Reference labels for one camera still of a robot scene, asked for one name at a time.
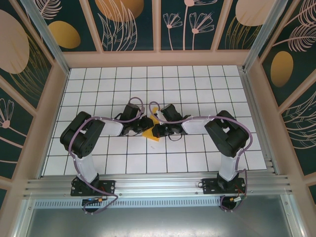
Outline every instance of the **gold circle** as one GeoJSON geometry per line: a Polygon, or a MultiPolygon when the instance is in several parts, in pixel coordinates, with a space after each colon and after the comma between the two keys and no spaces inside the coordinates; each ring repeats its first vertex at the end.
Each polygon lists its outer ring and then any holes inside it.
{"type": "Polygon", "coordinates": [[[28,35],[9,13],[0,10],[0,68],[18,74],[28,64],[30,47],[28,35]]]}
{"type": "Polygon", "coordinates": [[[284,86],[292,75],[293,66],[291,54],[285,51],[277,53],[271,64],[272,83],[277,87],[284,86]]]}
{"type": "Polygon", "coordinates": [[[244,26],[261,26],[275,0],[238,0],[236,19],[244,26]]]}
{"type": "Polygon", "coordinates": [[[80,35],[76,29],[64,21],[54,21],[48,25],[59,46],[76,48],[80,45],[80,35]]]}
{"type": "Polygon", "coordinates": [[[108,19],[116,22],[126,22],[128,19],[123,19],[123,8],[121,6],[121,2],[126,10],[129,9],[132,12],[135,19],[144,9],[144,0],[95,0],[99,10],[108,19]]]}

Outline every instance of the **yellow block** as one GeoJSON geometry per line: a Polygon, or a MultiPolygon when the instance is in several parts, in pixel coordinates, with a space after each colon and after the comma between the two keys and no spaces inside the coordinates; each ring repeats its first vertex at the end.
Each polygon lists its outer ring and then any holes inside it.
{"type": "MultiPolygon", "coordinates": [[[[156,113],[157,110],[158,110],[158,107],[154,107],[153,112],[156,113]]],[[[150,118],[153,120],[154,125],[159,123],[159,121],[155,119],[152,115],[150,115],[150,118]]],[[[143,136],[158,142],[159,138],[153,136],[152,129],[153,127],[143,132],[143,136]]]]}

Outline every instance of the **white grid floor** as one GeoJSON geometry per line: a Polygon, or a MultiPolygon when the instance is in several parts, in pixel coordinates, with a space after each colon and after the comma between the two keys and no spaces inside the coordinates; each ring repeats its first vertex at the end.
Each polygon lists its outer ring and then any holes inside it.
{"type": "MultiPolygon", "coordinates": [[[[121,67],[71,70],[42,174],[76,174],[59,138],[80,111],[112,118],[134,96],[146,108],[151,101],[161,107],[172,103],[182,115],[216,115],[227,110],[254,138],[239,169],[266,169],[236,66],[121,67]]],[[[102,136],[92,154],[99,174],[217,171],[221,156],[208,135],[186,135],[176,142],[169,138],[156,142],[141,135],[102,136]]]]}

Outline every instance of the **metal vent grille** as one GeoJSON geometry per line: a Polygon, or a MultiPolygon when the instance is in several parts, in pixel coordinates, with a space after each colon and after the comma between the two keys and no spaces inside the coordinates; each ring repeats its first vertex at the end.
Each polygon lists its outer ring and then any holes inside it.
{"type": "MultiPolygon", "coordinates": [[[[89,205],[87,208],[104,207],[111,200],[89,205]]],[[[178,197],[178,198],[120,198],[110,208],[139,207],[186,207],[186,206],[219,206],[220,197],[178,197]]],[[[35,209],[82,208],[82,199],[39,199],[35,209]]]]}

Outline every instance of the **metal base plate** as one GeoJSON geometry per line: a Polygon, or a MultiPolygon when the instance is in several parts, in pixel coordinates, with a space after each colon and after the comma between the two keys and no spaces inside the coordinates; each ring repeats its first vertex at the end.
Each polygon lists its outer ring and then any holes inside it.
{"type": "Polygon", "coordinates": [[[236,178],[236,183],[231,188],[227,189],[226,191],[223,191],[217,184],[217,178],[214,179],[202,179],[202,188],[204,194],[238,194],[237,187],[245,192],[246,186],[245,186],[245,180],[243,178],[236,178]]]}
{"type": "MultiPolygon", "coordinates": [[[[107,193],[114,194],[115,191],[115,180],[100,180],[99,190],[103,190],[107,193]]],[[[72,197],[90,197],[90,196],[101,196],[100,193],[93,191],[90,188],[82,188],[82,182],[74,180],[72,182],[72,189],[70,192],[72,197]]]]}

